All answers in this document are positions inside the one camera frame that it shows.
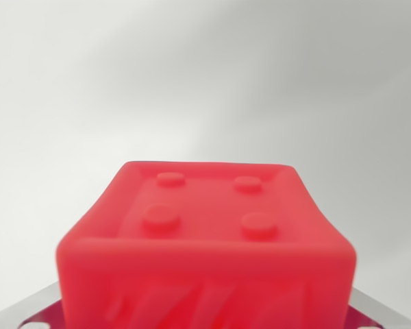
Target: red block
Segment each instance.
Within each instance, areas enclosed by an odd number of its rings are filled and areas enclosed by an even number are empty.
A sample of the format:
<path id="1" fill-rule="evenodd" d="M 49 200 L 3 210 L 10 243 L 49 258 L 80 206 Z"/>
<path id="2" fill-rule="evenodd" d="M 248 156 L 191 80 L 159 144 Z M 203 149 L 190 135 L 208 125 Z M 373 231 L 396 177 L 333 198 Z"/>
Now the red block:
<path id="1" fill-rule="evenodd" d="M 57 261 L 68 329 L 341 329 L 356 254 L 292 167 L 128 162 Z"/>

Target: silver plate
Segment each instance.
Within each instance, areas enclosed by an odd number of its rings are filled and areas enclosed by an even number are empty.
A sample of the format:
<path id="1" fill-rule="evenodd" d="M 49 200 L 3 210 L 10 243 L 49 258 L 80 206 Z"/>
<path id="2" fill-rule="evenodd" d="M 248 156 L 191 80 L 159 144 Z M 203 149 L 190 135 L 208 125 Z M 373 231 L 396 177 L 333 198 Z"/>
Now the silver plate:
<path id="1" fill-rule="evenodd" d="M 0 312 L 0 329 L 65 329 L 58 283 Z M 345 329 L 411 329 L 411 321 L 353 289 Z"/>

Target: gray background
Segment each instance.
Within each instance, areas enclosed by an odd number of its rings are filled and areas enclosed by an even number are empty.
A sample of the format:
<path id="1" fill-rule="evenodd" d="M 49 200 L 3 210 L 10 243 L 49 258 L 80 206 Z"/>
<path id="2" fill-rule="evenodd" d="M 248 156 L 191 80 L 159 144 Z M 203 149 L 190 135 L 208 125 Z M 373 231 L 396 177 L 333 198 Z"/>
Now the gray background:
<path id="1" fill-rule="evenodd" d="M 294 166 L 411 317 L 411 1 L 0 1 L 0 310 L 128 160 Z"/>

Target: hole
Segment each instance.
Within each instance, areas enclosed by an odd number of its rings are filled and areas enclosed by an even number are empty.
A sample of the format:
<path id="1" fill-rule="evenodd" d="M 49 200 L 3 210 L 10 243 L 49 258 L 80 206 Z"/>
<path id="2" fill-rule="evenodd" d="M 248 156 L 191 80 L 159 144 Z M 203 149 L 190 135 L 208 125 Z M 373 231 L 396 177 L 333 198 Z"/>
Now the hole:
<path id="1" fill-rule="evenodd" d="M 50 329 L 50 324 L 47 322 L 27 322 L 20 329 Z"/>

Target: metal plate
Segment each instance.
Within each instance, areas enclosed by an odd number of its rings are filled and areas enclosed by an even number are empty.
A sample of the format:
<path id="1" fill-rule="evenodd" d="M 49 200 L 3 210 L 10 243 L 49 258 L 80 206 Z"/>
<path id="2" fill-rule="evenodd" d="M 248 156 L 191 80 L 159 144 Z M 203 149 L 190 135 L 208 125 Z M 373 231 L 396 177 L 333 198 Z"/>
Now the metal plate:
<path id="1" fill-rule="evenodd" d="M 58 283 L 0 312 L 0 329 L 65 329 Z M 353 289 L 345 329 L 411 329 L 411 321 Z"/>

